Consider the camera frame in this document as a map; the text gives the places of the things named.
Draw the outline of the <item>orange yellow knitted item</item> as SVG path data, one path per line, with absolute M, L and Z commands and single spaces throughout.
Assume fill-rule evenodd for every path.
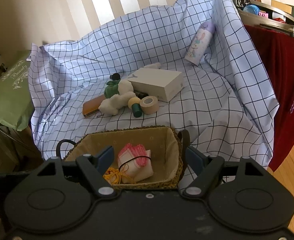
M 122 172 L 113 167 L 109 167 L 103 178 L 111 185 L 118 185 L 122 182 Z

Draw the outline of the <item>pink white cloth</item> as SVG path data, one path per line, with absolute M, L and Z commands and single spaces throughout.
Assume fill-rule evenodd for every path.
M 134 184 L 154 175 L 151 151 L 142 144 L 126 144 L 118 153 L 118 170 L 122 172 L 122 184 Z

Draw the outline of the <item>white plush bunny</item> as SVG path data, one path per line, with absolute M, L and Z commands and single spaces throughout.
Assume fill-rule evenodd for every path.
M 98 109 L 106 115 L 117 115 L 119 110 L 126 107 L 128 101 L 134 97 L 136 97 L 134 92 L 126 92 L 122 95 L 115 94 L 111 98 L 103 100 Z

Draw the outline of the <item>beige tape roll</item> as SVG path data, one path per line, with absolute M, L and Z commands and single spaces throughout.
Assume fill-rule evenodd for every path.
M 140 107 L 144 114 L 154 114 L 159 110 L 158 99 L 155 96 L 146 96 L 139 102 Z

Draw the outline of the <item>green white radish plush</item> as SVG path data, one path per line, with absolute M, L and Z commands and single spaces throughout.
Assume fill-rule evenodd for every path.
M 123 95 L 127 92 L 134 92 L 133 85 L 128 80 L 108 81 L 104 90 L 105 98 L 111 98 L 115 94 Z

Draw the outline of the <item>white gauze pack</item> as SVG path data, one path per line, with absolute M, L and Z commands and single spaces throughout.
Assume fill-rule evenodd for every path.
M 159 69 L 160 67 L 161 67 L 161 64 L 159 62 L 144 66 L 144 68 L 151 68 L 151 69 Z

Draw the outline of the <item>woven wicker basket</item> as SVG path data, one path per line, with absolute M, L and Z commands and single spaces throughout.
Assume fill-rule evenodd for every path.
M 113 147 L 114 160 L 107 162 L 104 179 L 116 189 L 176 189 L 186 170 L 185 152 L 190 145 L 189 132 L 176 132 L 167 126 L 118 129 L 85 135 L 73 145 L 64 161 L 71 163 L 83 154 L 97 157 L 107 146 Z

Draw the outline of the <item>brown leather wallet case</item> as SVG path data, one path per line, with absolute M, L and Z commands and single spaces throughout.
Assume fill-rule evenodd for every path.
M 84 117 L 88 117 L 94 113 L 96 113 L 97 111 L 99 111 L 99 106 L 101 105 L 101 103 L 105 100 L 105 96 L 100 95 L 96 98 L 93 98 L 87 102 L 85 102 L 82 106 L 82 114 Z

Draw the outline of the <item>green wooden mushroom peg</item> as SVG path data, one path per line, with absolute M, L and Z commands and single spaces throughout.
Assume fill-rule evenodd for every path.
M 139 118 L 142 116 L 143 111 L 140 106 L 140 98 L 139 97 L 133 97 L 128 101 L 128 107 L 131 109 L 133 116 L 135 118 Z

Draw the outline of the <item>white rectangular box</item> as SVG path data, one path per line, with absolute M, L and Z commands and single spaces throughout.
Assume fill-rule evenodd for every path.
M 183 74 L 173 70 L 140 68 L 127 80 L 135 91 L 155 96 L 159 101 L 169 102 L 183 88 Z

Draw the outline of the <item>green Beauty bag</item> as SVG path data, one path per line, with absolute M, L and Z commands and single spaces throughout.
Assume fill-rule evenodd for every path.
M 29 126 L 34 105 L 29 91 L 29 50 L 19 51 L 16 61 L 0 77 L 0 125 L 22 131 Z

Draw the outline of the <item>white checkered cloth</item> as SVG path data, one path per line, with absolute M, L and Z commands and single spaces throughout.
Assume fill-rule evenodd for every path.
M 227 161 L 273 157 L 278 101 L 232 0 L 177 0 L 77 41 L 33 45 L 31 126 L 44 159 L 59 141 L 170 126 Z

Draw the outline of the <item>purple bunny bottle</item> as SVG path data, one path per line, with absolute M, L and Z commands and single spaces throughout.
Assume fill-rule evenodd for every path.
M 214 33 L 214 23 L 211 20 L 203 22 L 194 36 L 184 58 L 190 63 L 198 65 L 209 46 Z

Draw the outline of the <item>red cloth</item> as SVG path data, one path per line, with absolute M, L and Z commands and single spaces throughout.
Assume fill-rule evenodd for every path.
M 260 27 L 245 26 L 271 80 L 279 108 L 274 118 L 275 171 L 294 146 L 294 38 Z

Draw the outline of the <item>wooden shelf with items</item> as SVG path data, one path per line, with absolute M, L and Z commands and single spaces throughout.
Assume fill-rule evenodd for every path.
M 245 25 L 274 30 L 294 37 L 294 16 L 288 6 L 285 10 L 261 0 L 233 0 Z

